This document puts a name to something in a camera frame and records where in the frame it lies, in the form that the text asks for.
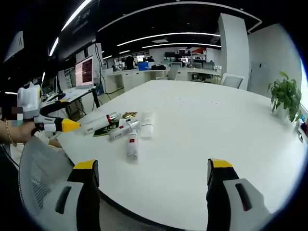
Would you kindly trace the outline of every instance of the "potted plant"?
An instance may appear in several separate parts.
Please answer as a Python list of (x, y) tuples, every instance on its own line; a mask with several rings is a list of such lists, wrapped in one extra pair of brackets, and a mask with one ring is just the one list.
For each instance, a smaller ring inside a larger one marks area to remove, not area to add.
[(283, 121), (288, 117), (291, 122), (298, 120), (302, 116), (300, 110), (301, 91), (297, 88), (295, 79), (289, 81), (286, 73), (280, 72), (284, 77), (283, 81), (276, 80), (269, 83), (268, 91), (271, 91), (272, 112), (277, 109), (277, 115)]

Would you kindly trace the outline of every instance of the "green leaves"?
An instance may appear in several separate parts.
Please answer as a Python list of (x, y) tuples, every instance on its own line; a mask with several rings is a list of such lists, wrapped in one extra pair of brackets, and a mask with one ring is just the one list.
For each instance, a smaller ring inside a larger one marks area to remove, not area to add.
[(286, 77), (287, 80), (289, 80), (289, 77), (288, 77), (288, 75), (287, 75), (286, 73), (284, 73), (284, 72), (281, 71), (280, 74), (281, 74), (282, 76)]
[(281, 102), (278, 102), (278, 103), (276, 104), (276, 109), (280, 106), (280, 104), (281, 104)]
[(285, 77), (282, 81), (276, 80), (268, 84), (268, 91), (270, 90), (272, 95), (270, 104), (273, 104), (272, 112), (283, 104), (284, 109), (289, 109), (289, 119), (292, 122), (302, 115), (300, 110), (302, 93), (297, 88), (295, 79), (289, 81), (286, 73), (281, 71), (280, 74)]

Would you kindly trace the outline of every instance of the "window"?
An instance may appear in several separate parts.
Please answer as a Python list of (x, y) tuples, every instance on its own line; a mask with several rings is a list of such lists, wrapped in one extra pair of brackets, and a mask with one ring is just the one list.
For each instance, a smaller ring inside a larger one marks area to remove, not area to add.
[(305, 72), (305, 67), (301, 61), (302, 65), (302, 105), (308, 111), (308, 83), (307, 83), (307, 75)]

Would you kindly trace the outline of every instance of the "cable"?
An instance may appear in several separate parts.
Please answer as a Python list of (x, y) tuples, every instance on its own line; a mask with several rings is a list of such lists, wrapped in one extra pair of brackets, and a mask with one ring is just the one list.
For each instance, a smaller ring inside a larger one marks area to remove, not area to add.
[(3, 144), (1, 145), (2, 149), (5, 151), (5, 154), (7, 155), (7, 157), (19, 168), (19, 165), (13, 160), (13, 158), (11, 157), (11, 155), (8, 154), (8, 152), (6, 151), (5, 147), (3, 146)]
[(110, 98), (110, 96), (109, 96), (109, 94), (107, 93), (107, 90), (106, 90), (106, 80), (105, 80), (105, 77), (102, 75), (103, 63), (102, 63), (102, 61), (100, 59), (99, 50), (98, 50), (98, 47), (97, 47), (96, 43), (95, 43), (95, 54), (96, 54), (96, 57), (97, 57), (97, 59), (99, 61), (99, 64), (100, 64), (100, 71), (99, 71), (100, 72), (100, 83), (102, 84), (102, 80), (101, 80), (101, 77), (102, 77), (103, 80), (104, 80), (104, 84), (105, 84), (105, 86), (104, 86), (105, 94), (108, 96), (109, 100), (111, 100), (111, 98)]
[(77, 109), (78, 109), (79, 111), (81, 111), (82, 113), (84, 113), (85, 115), (87, 115), (87, 113), (84, 112), (84, 108), (83, 108), (83, 110), (81, 110), (81, 109), (78, 107), (77, 103), (76, 103), (76, 107), (77, 107)]

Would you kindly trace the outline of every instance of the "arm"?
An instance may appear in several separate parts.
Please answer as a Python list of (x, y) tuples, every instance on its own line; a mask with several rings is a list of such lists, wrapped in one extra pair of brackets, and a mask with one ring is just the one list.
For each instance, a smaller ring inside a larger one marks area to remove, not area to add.
[[(35, 129), (33, 122), (26, 122), (19, 127), (12, 127), (12, 122), (8, 120), (8, 130), (15, 143), (27, 142), (31, 138), (33, 129)], [(11, 143), (4, 121), (0, 121), (0, 143)]]

